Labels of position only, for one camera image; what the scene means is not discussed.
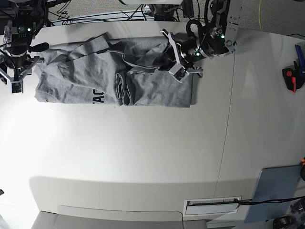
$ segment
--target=table surface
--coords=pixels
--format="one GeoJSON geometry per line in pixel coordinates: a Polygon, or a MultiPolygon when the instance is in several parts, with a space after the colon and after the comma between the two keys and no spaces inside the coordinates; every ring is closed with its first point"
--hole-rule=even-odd
{"type": "MultiPolygon", "coordinates": [[[[161,36],[163,28],[185,32],[175,22],[77,24],[45,28],[33,45],[104,32],[161,36]]],[[[240,30],[236,55],[198,63],[204,77],[189,109],[43,104],[34,98],[35,74],[25,78],[24,94],[11,95],[0,84],[0,214],[13,228],[30,228],[35,200],[51,212],[58,205],[181,212],[184,199],[251,198],[262,168],[304,157],[305,91],[292,94],[281,74],[296,59],[298,42],[240,30]]],[[[212,217],[212,223],[243,220],[246,212],[212,217]]]]}

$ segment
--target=yellow cable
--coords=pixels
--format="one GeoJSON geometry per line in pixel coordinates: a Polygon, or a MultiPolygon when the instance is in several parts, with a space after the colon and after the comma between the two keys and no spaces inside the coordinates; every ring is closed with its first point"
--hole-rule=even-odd
{"type": "Polygon", "coordinates": [[[259,21],[259,28],[262,31],[262,25],[261,25],[261,4],[262,4],[262,0],[259,0],[258,21],[259,21]]]}

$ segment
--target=white table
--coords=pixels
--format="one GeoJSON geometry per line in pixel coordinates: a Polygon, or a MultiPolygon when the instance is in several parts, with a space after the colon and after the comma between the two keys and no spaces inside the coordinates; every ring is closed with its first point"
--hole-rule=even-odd
{"type": "MultiPolygon", "coordinates": [[[[185,32],[185,24],[175,22],[78,24],[43,29],[33,45],[85,41],[103,32],[114,38],[161,36],[163,28],[185,32]]],[[[35,75],[26,77],[24,94],[10,95],[0,84],[0,188],[6,192],[0,197],[0,215],[15,228],[31,227],[38,209],[30,177],[50,177],[31,180],[32,187],[37,181],[44,184],[33,189],[44,211],[58,213],[58,205],[182,211],[184,199],[249,198],[263,167],[297,163],[305,143],[290,134],[305,132],[304,124],[278,121],[293,117],[296,124],[305,111],[301,105],[295,109],[305,91],[291,94],[281,76],[281,69],[295,60],[292,44],[300,40],[256,31],[240,34],[236,56],[202,62],[204,77],[190,109],[42,104],[34,98],[35,75]],[[272,79],[263,78],[260,66],[272,79]],[[286,106],[278,104],[280,98],[286,106]],[[275,108],[265,113],[271,101],[275,108]],[[294,112],[283,112],[289,106],[294,112]],[[20,149],[12,147],[16,135],[20,149]],[[289,145],[285,135],[291,137],[289,145]],[[288,154],[285,147],[290,146],[294,150],[288,154]],[[53,190],[53,185],[62,189],[53,190]]],[[[245,213],[241,208],[211,219],[243,220],[245,213]]]]}

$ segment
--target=gray floor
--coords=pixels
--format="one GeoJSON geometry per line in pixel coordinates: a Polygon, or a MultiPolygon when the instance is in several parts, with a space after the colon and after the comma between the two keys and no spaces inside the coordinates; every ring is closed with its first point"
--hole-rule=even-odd
{"type": "MultiPolygon", "coordinates": [[[[197,1],[193,0],[195,15],[198,14],[197,1]]],[[[203,17],[205,0],[199,0],[201,17],[203,17]]],[[[52,8],[56,12],[60,6],[52,8]]],[[[72,0],[66,11],[70,17],[111,12],[120,10],[135,10],[137,5],[125,6],[118,0],[72,0]]],[[[259,0],[244,0],[240,27],[259,30],[258,22],[259,0]]],[[[261,24],[262,30],[283,35],[298,33],[305,36],[305,2],[294,0],[262,0],[261,24]]]]}

